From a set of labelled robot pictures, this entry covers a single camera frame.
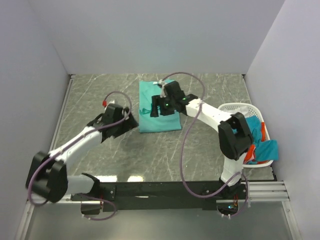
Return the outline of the turquoise t-shirt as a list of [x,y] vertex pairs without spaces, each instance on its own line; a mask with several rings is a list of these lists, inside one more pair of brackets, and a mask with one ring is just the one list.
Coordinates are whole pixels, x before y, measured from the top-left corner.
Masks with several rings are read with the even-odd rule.
[[151,117],[152,96],[160,95],[161,88],[155,81],[139,82],[139,132],[159,133],[181,130],[180,115],[175,112],[172,115]]

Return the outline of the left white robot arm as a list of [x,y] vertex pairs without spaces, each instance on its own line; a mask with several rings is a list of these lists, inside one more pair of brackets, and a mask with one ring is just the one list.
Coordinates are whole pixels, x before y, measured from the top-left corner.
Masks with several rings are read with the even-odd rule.
[[98,178],[88,173],[70,176],[69,170],[82,155],[106,139],[117,138],[136,127],[138,122],[129,107],[108,104],[103,113],[67,143],[48,153],[40,151],[34,155],[25,183],[28,194],[37,194],[51,203],[70,194],[82,194],[88,201],[101,197]]

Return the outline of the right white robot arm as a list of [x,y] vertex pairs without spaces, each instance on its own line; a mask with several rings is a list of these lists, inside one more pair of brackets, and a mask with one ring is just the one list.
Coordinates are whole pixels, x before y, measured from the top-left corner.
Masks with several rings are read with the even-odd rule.
[[218,133],[219,147],[224,155],[223,171],[219,187],[222,198],[230,200],[237,194],[235,186],[243,169],[246,152],[253,144],[253,136],[246,118],[240,112],[228,113],[219,110],[194,94],[186,95],[177,81],[154,82],[161,89],[160,94],[151,97],[151,117],[182,113],[197,119]]

